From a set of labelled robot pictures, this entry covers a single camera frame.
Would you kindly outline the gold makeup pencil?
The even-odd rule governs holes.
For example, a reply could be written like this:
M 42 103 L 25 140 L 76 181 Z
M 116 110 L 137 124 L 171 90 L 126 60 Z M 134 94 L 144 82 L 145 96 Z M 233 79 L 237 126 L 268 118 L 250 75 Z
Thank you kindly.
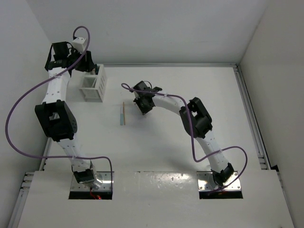
M 123 124 L 125 125 L 125 103 L 123 102 Z

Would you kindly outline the light blue makeup pen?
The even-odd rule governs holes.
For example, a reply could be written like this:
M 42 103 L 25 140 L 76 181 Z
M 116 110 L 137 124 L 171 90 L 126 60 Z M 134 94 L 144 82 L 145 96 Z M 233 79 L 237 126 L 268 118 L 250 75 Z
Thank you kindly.
M 120 107 L 120 125 L 124 125 L 124 107 Z

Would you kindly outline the dark green gold mascara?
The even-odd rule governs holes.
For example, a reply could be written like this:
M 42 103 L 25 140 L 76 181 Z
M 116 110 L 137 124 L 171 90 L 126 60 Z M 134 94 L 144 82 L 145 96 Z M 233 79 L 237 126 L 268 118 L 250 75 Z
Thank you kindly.
M 97 67 L 95 68 L 95 74 L 96 74 L 96 75 L 98 74 L 99 69 L 100 69 L 100 67 L 99 67 L 99 66 L 97 66 Z

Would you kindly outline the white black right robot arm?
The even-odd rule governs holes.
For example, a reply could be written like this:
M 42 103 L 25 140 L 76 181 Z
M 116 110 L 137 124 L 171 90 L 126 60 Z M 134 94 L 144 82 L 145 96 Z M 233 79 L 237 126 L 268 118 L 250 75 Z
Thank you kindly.
M 188 102 L 178 95 L 166 94 L 160 87 L 150 88 L 144 81 L 130 89 L 135 94 L 134 102 L 143 115 L 154 107 L 164 108 L 177 114 L 182 121 L 191 143 L 197 141 L 208 159 L 214 182 L 224 186 L 232 176 L 232 164 L 223 155 L 212 132 L 212 118 L 201 100 L 197 97 Z

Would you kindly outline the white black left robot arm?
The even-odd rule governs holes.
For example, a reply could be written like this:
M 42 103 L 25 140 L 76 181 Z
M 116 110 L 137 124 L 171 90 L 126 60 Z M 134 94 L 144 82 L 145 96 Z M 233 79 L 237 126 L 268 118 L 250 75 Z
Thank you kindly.
M 80 53 L 65 41 L 52 44 L 45 69 L 50 81 L 45 98 L 35 106 L 35 114 L 45 135 L 69 156 L 77 183 L 91 185 L 95 181 L 94 166 L 81 153 L 76 137 L 77 121 L 66 104 L 66 95 L 73 70 L 95 74 L 98 66 L 93 63 L 90 51 Z

